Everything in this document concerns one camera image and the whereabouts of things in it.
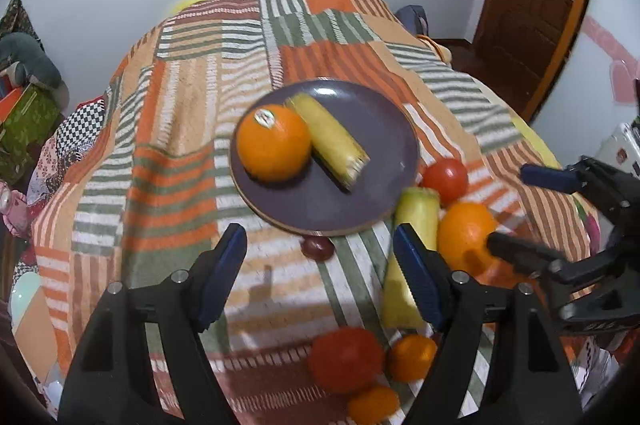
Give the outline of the green fabric storage box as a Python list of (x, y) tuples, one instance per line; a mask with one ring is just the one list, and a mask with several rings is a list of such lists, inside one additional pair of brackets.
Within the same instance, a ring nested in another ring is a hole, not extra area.
[(29, 85), (1, 122), (1, 179), (9, 184), (34, 167), (62, 114), (50, 93)]

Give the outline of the dark red grape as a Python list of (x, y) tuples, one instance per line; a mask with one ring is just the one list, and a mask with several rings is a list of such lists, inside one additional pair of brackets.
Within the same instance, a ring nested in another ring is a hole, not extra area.
[(335, 246), (329, 237), (304, 237), (300, 250), (308, 259), (323, 263), (335, 253)]

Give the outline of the patchwork striped bedspread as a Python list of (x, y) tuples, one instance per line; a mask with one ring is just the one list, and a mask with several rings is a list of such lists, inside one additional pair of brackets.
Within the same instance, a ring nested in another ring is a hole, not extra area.
[(231, 223), (248, 251), (222, 319), (202, 343), (244, 424), (343, 424), (343, 400), (310, 378), (311, 339), (341, 325), (383, 344), (380, 323), (392, 222), (386, 210), (347, 226), (314, 263), (299, 237), (260, 218), (235, 188), (233, 129), (273, 89), (326, 78), (368, 87), (410, 122), (419, 163), (470, 166), (469, 200), (522, 214), (529, 238), (579, 260), (593, 209), (578, 196), (518, 181), (552, 154), (491, 91), (451, 70), (442, 48), (412, 36), (383, 0), (206, 0), (144, 35), (102, 98), (104, 126), (84, 156), (44, 147), (32, 182), (41, 211), (32, 241), (44, 305), (65, 375), (90, 313), (111, 281), (162, 281), (211, 249)]

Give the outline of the green sugarcane piece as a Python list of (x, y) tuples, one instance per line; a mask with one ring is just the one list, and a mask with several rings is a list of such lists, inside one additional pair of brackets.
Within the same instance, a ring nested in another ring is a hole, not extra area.
[(423, 257), (436, 249), (439, 211), (439, 195), (431, 189), (413, 186), (399, 197), (383, 286), (384, 327), (438, 327), (442, 321), (438, 287)]

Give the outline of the yellow sugarcane piece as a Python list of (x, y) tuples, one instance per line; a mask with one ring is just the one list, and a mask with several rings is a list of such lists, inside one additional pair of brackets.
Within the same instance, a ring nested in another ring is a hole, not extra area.
[(307, 125), (311, 144), (326, 169), (347, 191), (370, 162), (364, 148), (316, 99), (307, 93), (290, 96), (285, 105)]

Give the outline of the pink plush toy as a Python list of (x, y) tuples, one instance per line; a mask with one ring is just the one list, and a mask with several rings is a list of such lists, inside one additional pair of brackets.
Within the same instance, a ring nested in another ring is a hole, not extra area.
[(30, 237), (30, 222), (26, 196), (0, 181), (0, 213), (6, 229), (21, 239)]

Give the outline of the red tomato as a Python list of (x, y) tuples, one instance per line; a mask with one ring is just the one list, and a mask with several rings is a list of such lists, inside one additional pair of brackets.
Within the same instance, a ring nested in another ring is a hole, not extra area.
[(361, 327), (341, 327), (311, 344), (308, 367), (314, 382), (328, 393), (347, 395), (376, 382), (384, 367), (384, 349)]
[(468, 191), (468, 170), (460, 160), (439, 159), (424, 169), (420, 187), (435, 191), (439, 195), (440, 205), (448, 206)]

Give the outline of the small mandarin orange front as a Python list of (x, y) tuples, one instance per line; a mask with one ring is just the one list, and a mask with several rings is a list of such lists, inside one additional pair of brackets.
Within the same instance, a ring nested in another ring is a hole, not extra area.
[(399, 407), (400, 400), (395, 390), (374, 385), (349, 399), (347, 413), (356, 424), (374, 425), (395, 414)]

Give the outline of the blue backpack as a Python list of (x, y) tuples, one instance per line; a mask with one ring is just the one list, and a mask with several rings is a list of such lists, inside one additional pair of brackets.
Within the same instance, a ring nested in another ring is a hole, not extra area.
[(395, 16), (413, 36), (428, 35), (428, 19), (424, 7), (408, 4), (408, 6), (398, 9)]

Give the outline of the checkered black white cloth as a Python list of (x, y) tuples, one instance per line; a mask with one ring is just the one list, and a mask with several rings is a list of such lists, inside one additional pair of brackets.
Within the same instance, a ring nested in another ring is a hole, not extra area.
[(55, 130), (58, 157), (84, 156), (93, 147), (105, 119), (105, 101), (100, 96), (80, 104)]

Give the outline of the large orange with sticker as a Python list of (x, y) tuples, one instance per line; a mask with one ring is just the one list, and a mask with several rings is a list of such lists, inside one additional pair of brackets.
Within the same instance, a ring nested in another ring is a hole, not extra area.
[(235, 148), (250, 177), (264, 183), (288, 182), (306, 167), (311, 135), (306, 122), (279, 104), (258, 106), (236, 130)]

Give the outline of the small mandarin orange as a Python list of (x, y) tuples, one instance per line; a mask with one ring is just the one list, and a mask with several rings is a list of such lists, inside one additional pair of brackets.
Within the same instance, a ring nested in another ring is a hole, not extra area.
[(356, 424), (374, 425), (395, 414), (399, 407), (400, 400), (395, 390), (374, 385), (349, 399), (347, 413)]
[(437, 353), (431, 337), (408, 334), (387, 350), (386, 367), (396, 382), (413, 383), (425, 379)]

